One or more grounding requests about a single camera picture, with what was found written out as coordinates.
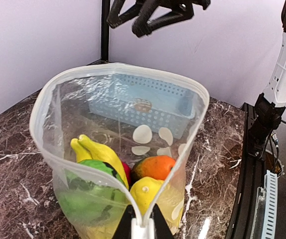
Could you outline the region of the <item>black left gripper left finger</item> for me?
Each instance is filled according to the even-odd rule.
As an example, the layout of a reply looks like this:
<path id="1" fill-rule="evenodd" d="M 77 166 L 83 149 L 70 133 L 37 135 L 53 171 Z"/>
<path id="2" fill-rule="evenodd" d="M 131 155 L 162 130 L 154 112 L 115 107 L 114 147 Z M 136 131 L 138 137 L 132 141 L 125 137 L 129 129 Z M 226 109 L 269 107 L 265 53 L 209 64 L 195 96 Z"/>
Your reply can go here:
<path id="1" fill-rule="evenodd" d="M 127 205 L 112 239 L 131 239 L 132 219 L 135 218 L 133 206 Z"/>

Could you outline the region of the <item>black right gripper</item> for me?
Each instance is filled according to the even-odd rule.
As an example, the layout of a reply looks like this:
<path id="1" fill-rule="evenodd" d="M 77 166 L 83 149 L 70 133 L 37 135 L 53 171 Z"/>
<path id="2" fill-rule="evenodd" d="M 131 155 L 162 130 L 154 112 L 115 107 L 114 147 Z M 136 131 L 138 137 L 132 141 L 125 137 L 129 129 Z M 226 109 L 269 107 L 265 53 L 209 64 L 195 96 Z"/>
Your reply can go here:
<path id="1" fill-rule="evenodd" d="M 116 28 L 125 22 L 137 17 L 132 25 L 132 32 L 138 38 L 150 35 L 153 31 L 189 20 L 194 16 L 192 4 L 202 6 L 206 10 L 211 0 L 142 0 L 135 1 L 135 4 L 120 14 L 125 0 L 115 0 L 112 3 L 107 17 L 107 23 L 111 28 Z M 158 7 L 168 8 L 171 11 L 158 18 L 150 20 Z"/>

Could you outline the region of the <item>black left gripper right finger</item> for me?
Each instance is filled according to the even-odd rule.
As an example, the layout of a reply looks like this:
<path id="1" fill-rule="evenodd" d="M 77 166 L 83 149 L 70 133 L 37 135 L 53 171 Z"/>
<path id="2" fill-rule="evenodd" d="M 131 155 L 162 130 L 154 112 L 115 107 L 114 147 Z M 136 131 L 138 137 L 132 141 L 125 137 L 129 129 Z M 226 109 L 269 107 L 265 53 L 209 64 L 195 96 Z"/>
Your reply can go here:
<path id="1" fill-rule="evenodd" d="M 155 239 L 174 239 L 165 218 L 157 204 L 154 205 L 151 218 L 154 222 L 154 238 Z"/>

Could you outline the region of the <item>yellow toy pepper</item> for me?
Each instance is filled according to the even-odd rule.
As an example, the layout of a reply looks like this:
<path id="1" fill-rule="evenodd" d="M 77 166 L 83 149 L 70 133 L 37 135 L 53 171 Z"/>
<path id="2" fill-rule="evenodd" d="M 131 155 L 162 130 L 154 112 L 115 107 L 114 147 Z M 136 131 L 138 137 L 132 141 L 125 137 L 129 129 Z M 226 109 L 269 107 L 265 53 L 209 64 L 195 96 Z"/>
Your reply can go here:
<path id="1" fill-rule="evenodd" d="M 142 215 L 147 212 L 163 183 L 163 180 L 143 177 L 131 187 L 130 194 L 137 203 Z M 165 190 L 157 200 L 157 205 L 159 206 L 165 220 L 175 227 L 178 227 L 181 220 L 183 204 L 183 193 L 170 185 L 165 187 Z"/>

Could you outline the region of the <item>green toy cabbage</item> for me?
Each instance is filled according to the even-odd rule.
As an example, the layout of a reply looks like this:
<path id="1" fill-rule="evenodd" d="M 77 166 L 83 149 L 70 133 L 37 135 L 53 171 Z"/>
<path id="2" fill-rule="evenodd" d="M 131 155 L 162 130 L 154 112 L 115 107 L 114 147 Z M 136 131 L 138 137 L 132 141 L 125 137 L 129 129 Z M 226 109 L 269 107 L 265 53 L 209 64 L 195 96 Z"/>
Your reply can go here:
<path id="1" fill-rule="evenodd" d="M 63 214 L 78 226 L 98 226 L 119 219 L 129 201 L 120 189 L 99 179 L 86 180 L 65 170 L 66 183 L 60 180 L 54 192 Z"/>

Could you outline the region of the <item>red toy apple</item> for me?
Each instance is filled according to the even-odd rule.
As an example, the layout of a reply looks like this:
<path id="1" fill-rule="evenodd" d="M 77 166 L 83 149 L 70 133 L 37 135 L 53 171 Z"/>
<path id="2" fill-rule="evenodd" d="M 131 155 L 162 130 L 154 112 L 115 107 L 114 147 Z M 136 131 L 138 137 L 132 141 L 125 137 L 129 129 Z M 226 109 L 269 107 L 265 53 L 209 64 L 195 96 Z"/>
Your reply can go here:
<path id="1" fill-rule="evenodd" d="M 128 185 L 131 186 L 131 168 L 125 162 L 122 162 L 122 165 L 126 174 Z"/>

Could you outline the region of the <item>orange green toy mango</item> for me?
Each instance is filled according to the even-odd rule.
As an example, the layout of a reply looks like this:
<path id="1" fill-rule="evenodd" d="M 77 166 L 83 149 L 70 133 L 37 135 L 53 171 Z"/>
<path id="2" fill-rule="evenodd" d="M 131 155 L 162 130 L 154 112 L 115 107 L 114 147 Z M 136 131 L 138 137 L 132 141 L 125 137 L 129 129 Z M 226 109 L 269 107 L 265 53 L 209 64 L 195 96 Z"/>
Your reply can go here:
<path id="1" fill-rule="evenodd" d="M 144 177 L 165 180 L 175 166 L 175 163 L 175 159 L 167 155 L 144 158 L 137 162 L 131 169 L 132 182 L 134 183 Z"/>

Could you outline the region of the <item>light blue perforated basket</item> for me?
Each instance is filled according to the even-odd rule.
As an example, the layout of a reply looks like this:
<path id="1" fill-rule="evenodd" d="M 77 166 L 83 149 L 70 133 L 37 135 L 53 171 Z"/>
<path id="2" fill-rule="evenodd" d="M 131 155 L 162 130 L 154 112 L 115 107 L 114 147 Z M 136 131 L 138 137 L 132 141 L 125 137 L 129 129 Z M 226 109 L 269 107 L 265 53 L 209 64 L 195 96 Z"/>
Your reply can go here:
<path id="1" fill-rule="evenodd" d="M 97 76 L 87 86 L 91 112 L 153 132 L 169 129 L 180 139 L 195 117 L 194 93 L 161 80 L 127 74 Z"/>

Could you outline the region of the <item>yellow toy banana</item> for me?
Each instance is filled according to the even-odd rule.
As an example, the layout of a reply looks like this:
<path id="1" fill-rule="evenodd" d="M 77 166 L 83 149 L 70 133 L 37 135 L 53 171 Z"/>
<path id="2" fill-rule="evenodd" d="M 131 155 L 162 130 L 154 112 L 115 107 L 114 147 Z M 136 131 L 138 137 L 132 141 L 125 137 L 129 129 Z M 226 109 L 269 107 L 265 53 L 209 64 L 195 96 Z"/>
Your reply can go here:
<path id="1" fill-rule="evenodd" d="M 73 138 L 70 142 L 71 148 L 76 154 L 76 162 L 80 164 L 99 161 L 111 165 L 121 177 L 124 185 L 129 189 L 129 183 L 123 164 L 117 154 L 107 145 L 92 141 L 85 134 Z"/>

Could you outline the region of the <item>clear dotted zip top bag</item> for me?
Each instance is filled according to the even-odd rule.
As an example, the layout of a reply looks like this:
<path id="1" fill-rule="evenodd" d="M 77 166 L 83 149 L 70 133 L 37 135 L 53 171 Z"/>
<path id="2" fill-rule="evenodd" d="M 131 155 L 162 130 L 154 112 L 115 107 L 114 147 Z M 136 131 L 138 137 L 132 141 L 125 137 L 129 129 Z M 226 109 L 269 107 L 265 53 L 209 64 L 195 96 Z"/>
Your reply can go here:
<path id="1" fill-rule="evenodd" d="M 87 98 L 87 86 L 97 76 L 127 74 L 161 80 L 191 90 L 195 95 L 193 105 L 195 117 L 185 129 L 182 137 L 176 139 L 171 131 L 161 127 L 158 132 L 142 124 L 131 126 L 91 112 Z M 152 210 L 167 185 L 181 191 L 185 197 L 186 163 L 193 141 L 205 117 L 209 105 L 209 93 L 200 83 L 170 72 L 132 66 L 122 63 L 108 63 L 77 67 L 53 77 L 41 90 L 31 112 L 29 129 L 31 136 L 52 169 L 53 187 L 60 180 L 66 183 L 65 170 L 76 173 L 83 179 L 101 179 L 108 185 L 120 189 L 126 195 L 135 211 L 132 219 L 132 239 L 154 239 Z M 147 212 L 142 215 L 130 194 L 134 183 L 126 188 L 116 170 L 108 163 L 92 161 L 80 164 L 70 146 L 73 138 L 85 134 L 92 141 L 110 147 L 131 169 L 140 160 L 167 155 L 175 159 L 175 166 L 157 192 Z M 111 223 L 98 226 L 73 225 L 83 239 L 112 239 L 121 217 Z"/>

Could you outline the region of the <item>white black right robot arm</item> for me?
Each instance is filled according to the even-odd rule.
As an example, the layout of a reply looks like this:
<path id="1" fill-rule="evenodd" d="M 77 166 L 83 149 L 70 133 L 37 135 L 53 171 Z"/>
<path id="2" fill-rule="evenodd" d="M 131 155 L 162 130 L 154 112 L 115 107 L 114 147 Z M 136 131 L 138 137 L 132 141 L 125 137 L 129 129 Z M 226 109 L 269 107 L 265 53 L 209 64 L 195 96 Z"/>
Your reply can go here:
<path id="1" fill-rule="evenodd" d="M 209 0 L 138 0 L 121 13 L 124 3 L 123 0 L 113 1 L 108 10 L 107 24 L 116 28 L 134 18 L 132 32 L 137 37 L 191 19 L 194 16 L 193 5 L 207 9 L 211 4 Z M 272 76 L 255 103 L 257 118 L 248 131 L 247 152 L 255 157 L 262 156 L 273 130 L 281 123 L 286 108 L 286 1 L 281 19 L 284 30 L 282 47 Z"/>

